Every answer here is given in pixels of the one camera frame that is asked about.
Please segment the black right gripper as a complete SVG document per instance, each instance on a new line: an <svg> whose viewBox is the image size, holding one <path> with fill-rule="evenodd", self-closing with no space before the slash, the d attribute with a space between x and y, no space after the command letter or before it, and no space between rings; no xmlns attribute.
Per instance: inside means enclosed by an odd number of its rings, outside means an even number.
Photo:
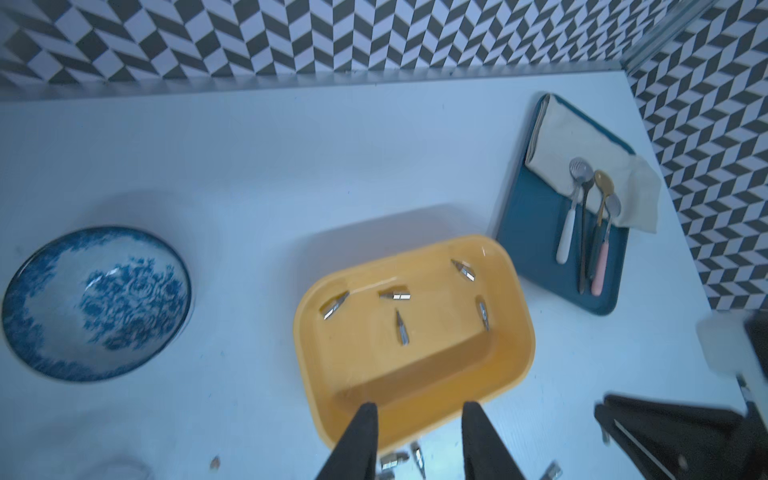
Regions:
<svg viewBox="0 0 768 480"><path fill-rule="evenodd" d="M603 436L646 479L765 479L767 427L746 413L607 395L595 406Z"/></svg>

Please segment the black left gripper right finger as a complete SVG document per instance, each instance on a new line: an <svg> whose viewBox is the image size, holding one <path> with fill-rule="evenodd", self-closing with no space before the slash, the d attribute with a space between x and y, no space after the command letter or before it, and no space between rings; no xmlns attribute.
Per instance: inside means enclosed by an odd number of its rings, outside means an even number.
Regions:
<svg viewBox="0 0 768 480"><path fill-rule="evenodd" d="M464 403L461 429L467 480L525 479L478 402Z"/></svg>

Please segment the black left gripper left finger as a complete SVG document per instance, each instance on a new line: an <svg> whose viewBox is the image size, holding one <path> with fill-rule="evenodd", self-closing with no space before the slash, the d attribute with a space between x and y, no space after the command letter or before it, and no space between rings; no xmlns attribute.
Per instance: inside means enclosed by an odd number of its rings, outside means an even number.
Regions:
<svg viewBox="0 0 768 480"><path fill-rule="evenodd" d="M316 479L373 480L378 451L378 409L360 406Z"/></svg>

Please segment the silver socket bit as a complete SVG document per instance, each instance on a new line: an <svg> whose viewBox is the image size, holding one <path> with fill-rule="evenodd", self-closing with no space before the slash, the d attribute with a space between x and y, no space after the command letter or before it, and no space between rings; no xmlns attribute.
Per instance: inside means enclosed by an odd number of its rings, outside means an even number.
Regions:
<svg viewBox="0 0 768 480"><path fill-rule="evenodd" d="M398 465L407 462L410 459L410 455L405 451L397 451L382 456L380 461L380 469L382 472L396 468Z"/></svg>
<svg viewBox="0 0 768 480"><path fill-rule="evenodd" d="M477 296L476 305L477 305L480 318L483 322L484 329L486 331L489 331L490 330L489 314L488 314L488 309L487 309L485 300L482 296Z"/></svg>
<svg viewBox="0 0 768 480"><path fill-rule="evenodd" d="M343 305L343 303L348 298L350 292L344 291L343 293L336 295L335 297L328 300L320 309L320 312L322 314L322 318L324 320L328 320L331 316L335 314L335 312Z"/></svg>
<svg viewBox="0 0 768 480"><path fill-rule="evenodd" d="M409 344L409 336L408 336L407 328L400 311L396 309L395 313L396 313L396 326L398 331L398 338L399 338L400 344L402 346L406 346Z"/></svg>
<svg viewBox="0 0 768 480"><path fill-rule="evenodd" d="M546 468L540 480L558 480L562 475L562 469L557 461L552 461Z"/></svg>
<svg viewBox="0 0 768 480"><path fill-rule="evenodd" d="M468 266L466 263L452 259L451 263L454 265L456 270L463 275L467 280L474 282L476 280L476 274L474 270Z"/></svg>
<svg viewBox="0 0 768 480"><path fill-rule="evenodd" d="M379 297L385 300L408 301L411 299L411 294L408 291L389 290L380 292Z"/></svg>
<svg viewBox="0 0 768 480"><path fill-rule="evenodd" d="M418 471L419 471L419 473L421 475L421 478L423 480L426 480L427 479L427 475L426 475L426 468L425 468L425 459L424 459L424 455L423 455L423 452L422 452L420 444L418 442L412 442L410 444L410 449L411 449L411 453L412 453L414 462L415 462L415 464L416 464L416 466L418 468Z"/></svg>

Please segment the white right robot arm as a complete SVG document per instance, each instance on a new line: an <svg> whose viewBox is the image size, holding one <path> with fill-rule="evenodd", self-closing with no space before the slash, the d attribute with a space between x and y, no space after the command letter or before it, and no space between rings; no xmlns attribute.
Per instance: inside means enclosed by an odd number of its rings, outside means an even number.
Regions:
<svg viewBox="0 0 768 480"><path fill-rule="evenodd" d="M646 479L767 476L767 313L729 311L697 325L709 368L736 378L746 412L607 395L594 417Z"/></svg>

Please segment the yellow plastic storage box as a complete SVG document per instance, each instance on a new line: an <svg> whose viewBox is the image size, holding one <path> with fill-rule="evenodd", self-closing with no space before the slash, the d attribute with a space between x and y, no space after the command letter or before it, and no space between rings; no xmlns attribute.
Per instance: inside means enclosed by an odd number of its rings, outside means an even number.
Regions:
<svg viewBox="0 0 768 480"><path fill-rule="evenodd" d="M476 280L451 260L470 266ZM380 292L408 291L408 301ZM349 291L328 320L321 307ZM485 300L490 330L476 298ZM396 313L409 344L398 338ZM350 267L318 280L293 322L305 394L319 437L334 447L358 408L378 409L378 449L387 452L518 385L536 340L513 262L495 240L469 235Z"/></svg>

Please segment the teal plastic tray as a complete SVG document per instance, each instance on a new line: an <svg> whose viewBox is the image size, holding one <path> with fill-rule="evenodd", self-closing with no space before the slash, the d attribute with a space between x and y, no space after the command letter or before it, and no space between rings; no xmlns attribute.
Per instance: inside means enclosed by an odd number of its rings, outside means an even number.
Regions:
<svg viewBox="0 0 768 480"><path fill-rule="evenodd" d="M568 261L560 265L555 258L569 208L568 194L557 193L521 161L514 169L495 240L507 251L520 276L592 314L609 315L619 297L629 230L611 228L602 293L581 294L580 225L574 227Z"/></svg>

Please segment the black long spoon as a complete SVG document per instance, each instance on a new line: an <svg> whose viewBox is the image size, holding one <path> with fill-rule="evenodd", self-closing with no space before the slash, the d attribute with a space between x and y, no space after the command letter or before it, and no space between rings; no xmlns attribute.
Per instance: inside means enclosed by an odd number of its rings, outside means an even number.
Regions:
<svg viewBox="0 0 768 480"><path fill-rule="evenodd" d="M587 225L587 200L589 192L594 185L594 173L590 173L582 183L583 197L581 201L581 235L580 235L580 269L578 291L583 295L586 291L587 283L587 262L588 262L588 225Z"/></svg>

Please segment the blue patterned ceramic bowl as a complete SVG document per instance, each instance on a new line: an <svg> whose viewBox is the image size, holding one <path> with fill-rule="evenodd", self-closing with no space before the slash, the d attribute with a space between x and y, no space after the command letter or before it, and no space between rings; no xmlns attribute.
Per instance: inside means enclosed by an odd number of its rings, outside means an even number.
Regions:
<svg viewBox="0 0 768 480"><path fill-rule="evenodd" d="M2 301L2 328L38 373L98 382L156 357L182 330L192 300L188 268L165 241L92 227L47 243L19 267Z"/></svg>

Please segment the beige cloth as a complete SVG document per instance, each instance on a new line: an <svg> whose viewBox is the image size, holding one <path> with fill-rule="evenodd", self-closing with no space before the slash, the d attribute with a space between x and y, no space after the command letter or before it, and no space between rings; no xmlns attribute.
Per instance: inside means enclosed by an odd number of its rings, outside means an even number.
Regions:
<svg viewBox="0 0 768 480"><path fill-rule="evenodd" d="M583 112L547 94L535 117L524 163L558 194L569 197L575 192L569 173L575 158L611 178L622 205L616 226L657 232L661 180L650 164Z"/></svg>

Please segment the pink handled silver spoon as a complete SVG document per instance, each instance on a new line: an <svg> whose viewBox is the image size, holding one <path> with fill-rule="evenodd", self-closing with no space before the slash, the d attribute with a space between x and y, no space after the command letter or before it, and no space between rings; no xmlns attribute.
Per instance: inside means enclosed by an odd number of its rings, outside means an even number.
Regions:
<svg viewBox="0 0 768 480"><path fill-rule="evenodd" d="M599 297L603 292L610 246L610 230L613 220L621 214L622 210L621 201L615 193L607 197L606 209L608 220L602 224L599 249L597 250L594 276L591 284L591 294L595 297Z"/></svg>

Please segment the white handled silver spoon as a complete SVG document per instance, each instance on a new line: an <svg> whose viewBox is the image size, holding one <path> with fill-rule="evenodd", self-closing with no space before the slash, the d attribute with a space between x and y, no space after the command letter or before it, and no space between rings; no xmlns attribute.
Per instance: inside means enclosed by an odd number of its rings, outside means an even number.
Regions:
<svg viewBox="0 0 768 480"><path fill-rule="evenodd" d="M558 264L563 265L567 262L575 225L576 206L582 196L583 186L594 176L594 171L588 162L577 157L570 161L569 172L575 183L574 193L571 198L571 206L566 214L565 221L561 230L560 240L556 252L556 261Z"/></svg>

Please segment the aluminium corner post right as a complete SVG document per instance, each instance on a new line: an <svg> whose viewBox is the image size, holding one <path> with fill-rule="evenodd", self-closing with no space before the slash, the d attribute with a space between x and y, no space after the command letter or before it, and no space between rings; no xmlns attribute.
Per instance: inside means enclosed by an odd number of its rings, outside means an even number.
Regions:
<svg viewBox="0 0 768 480"><path fill-rule="evenodd" d="M716 0L684 0L670 8L648 33L642 35L637 44L622 55L622 69L628 74L637 71L715 3Z"/></svg>

